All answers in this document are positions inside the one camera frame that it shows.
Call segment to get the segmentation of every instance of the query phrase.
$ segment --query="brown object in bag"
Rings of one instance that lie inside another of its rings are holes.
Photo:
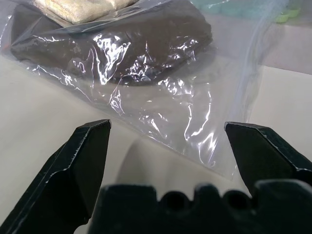
[[[188,0],[145,9],[136,4],[111,20],[62,28],[36,8],[19,5],[11,52],[49,73],[60,69],[64,76],[74,75],[76,82],[146,85],[195,58],[212,41],[211,26]]]

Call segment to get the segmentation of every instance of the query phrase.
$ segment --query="clear plastic bag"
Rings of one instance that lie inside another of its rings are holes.
[[[235,160],[223,126],[248,120],[258,65],[278,40],[268,28],[288,1],[192,2],[139,0],[62,27],[30,3],[5,0],[1,52],[231,177]]]

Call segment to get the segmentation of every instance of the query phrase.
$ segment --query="green object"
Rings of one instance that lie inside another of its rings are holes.
[[[279,15],[279,17],[276,18],[276,23],[286,23],[289,19],[288,13],[282,13]]]
[[[301,8],[289,9],[288,10],[289,18],[296,18],[299,15],[300,11]]]

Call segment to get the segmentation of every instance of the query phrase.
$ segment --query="white table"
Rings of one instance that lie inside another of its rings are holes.
[[[3,58],[0,63],[2,223],[48,157],[77,126],[110,117]],[[311,87],[310,75],[265,67],[251,117],[252,123],[274,128],[310,159]],[[213,183],[221,193],[230,188],[246,190],[239,174],[229,181],[142,137],[117,120],[112,122],[103,185],[147,183],[156,187],[158,196],[168,190],[180,190],[192,197],[194,186],[201,182]],[[86,233],[86,227],[76,233]]]

